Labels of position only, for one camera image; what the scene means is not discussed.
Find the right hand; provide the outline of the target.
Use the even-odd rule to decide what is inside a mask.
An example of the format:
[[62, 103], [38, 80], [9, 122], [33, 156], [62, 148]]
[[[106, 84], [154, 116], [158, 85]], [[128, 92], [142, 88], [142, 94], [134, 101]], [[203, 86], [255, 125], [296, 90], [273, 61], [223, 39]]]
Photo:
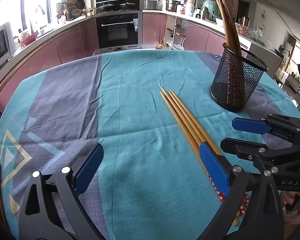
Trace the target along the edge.
[[286, 211], [292, 211], [300, 200], [300, 192], [283, 191], [282, 201]]

